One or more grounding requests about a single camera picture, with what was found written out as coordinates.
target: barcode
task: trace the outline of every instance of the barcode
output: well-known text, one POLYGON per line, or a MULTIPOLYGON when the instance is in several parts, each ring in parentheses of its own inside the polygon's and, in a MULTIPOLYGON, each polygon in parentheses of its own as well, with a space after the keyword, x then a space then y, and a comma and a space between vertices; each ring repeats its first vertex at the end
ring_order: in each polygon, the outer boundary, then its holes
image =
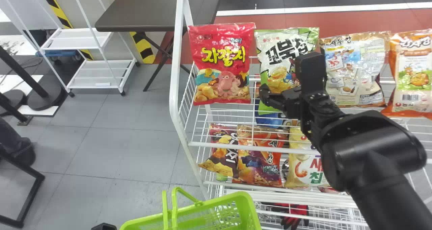
POLYGON ((419 95, 418 94, 413 94, 413 95, 403 94, 402 95, 402 100, 403 101, 418 101, 419 100, 419 95))

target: green shopping basket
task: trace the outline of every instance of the green shopping basket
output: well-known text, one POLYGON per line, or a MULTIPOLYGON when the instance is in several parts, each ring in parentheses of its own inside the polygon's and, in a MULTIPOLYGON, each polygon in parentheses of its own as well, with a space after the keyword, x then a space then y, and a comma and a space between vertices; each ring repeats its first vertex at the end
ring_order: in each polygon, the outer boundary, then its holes
POLYGON ((166 191, 162 192, 163 212, 125 222, 120 230, 261 230, 252 198, 246 192, 199 201, 180 187, 171 193, 172 211, 168 210, 166 191), (177 192, 195 204, 178 208, 177 192))

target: gray tile floor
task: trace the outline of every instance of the gray tile floor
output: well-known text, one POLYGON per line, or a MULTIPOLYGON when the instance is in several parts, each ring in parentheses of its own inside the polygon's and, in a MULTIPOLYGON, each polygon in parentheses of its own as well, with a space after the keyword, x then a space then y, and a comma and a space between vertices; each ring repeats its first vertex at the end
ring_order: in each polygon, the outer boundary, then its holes
MULTIPOLYGON (((120 227, 162 212, 162 190, 175 186, 204 199, 169 115, 171 65, 142 92, 155 69, 135 67, 125 97, 118 90, 74 90, 76 97, 68 97, 53 118, 18 127, 17 119, 5 117, 34 142, 33 168, 46 176, 23 229, 90 230, 101 222, 120 227)), ((182 71, 183 87, 187 77, 182 71)), ((16 218, 33 179, 6 162, 0 172, 0 214, 16 218)), ((11 229, 0 224, 0 230, 11 229)))

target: basket handle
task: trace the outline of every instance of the basket handle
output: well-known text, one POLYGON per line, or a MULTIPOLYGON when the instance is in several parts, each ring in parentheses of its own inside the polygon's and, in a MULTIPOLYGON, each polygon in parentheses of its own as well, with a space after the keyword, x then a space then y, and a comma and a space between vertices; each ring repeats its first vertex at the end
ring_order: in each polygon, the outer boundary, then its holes
POLYGON ((166 190, 162 191, 162 209, 163 229, 168 230, 168 201, 166 197, 166 190))
POLYGON ((176 230, 178 228, 177 226, 177 210, 179 207, 177 206, 177 192, 181 193, 182 195, 186 196, 186 198, 190 199, 194 202, 195 206, 201 206, 204 203, 200 201, 199 199, 196 199, 195 197, 191 196, 189 193, 187 193, 185 190, 183 190, 181 187, 175 187, 172 189, 171 198, 172 198, 172 228, 176 230))

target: white wall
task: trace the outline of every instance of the white wall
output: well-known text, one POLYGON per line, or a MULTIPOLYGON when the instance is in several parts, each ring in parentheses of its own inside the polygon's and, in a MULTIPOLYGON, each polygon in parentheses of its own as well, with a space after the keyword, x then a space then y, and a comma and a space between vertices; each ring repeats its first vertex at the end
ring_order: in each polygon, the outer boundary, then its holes
MULTIPOLYGON (((51 16, 54 17, 55 21, 59 24, 57 17, 51 10, 50 6, 46 3, 45 0, 9 0, 12 5, 15 7, 17 12, 19 13, 21 19, 25 22, 25 25, 29 29, 55 29, 56 25, 50 19, 49 16, 44 13, 43 9, 40 7, 39 3, 48 10, 51 16)), ((105 7, 111 5, 114 0, 102 0, 105 7)), ((74 28, 82 28, 87 27, 85 23, 85 19, 80 12, 77 2, 75 0, 57 0, 62 10, 65 12, 71 24, 74 28)), ((82 7, 84 8, 85 14, 90 22, 90 25, 94 27, 95 22, 99 19, 99 17, 103 14, 104 10, 102 6, 99 4, 98 0, 80 0, 82 7)), ((0 8, 6 13, 6 15, 11 19, 11 21, 20 28, 20 24, 17 18, 13 15, 12 11, 6 4, 4 0, 0 0, 0 8)), ((162 42, 162 38, 165 33, 147 33, 150 38, 152 38, 157 44, 162 42)), ((136 47, 134 45, 134 41, 128 33, 122 33, 125 41, 128 43, 128 46, 134 53, 134 56, 137 60, 141 60, 138 52, 136 51, 136 47)), ((93 54, 95 59, 102 59, 100 53, 96 50, 91 50, 91 54, 93 54)), ((114 34, 108 45, 105 48, 105 55, 108 59, 128 59, 130 58, 130 54, 128 53, 127 48, 123 44, 118 34, 114 34)))

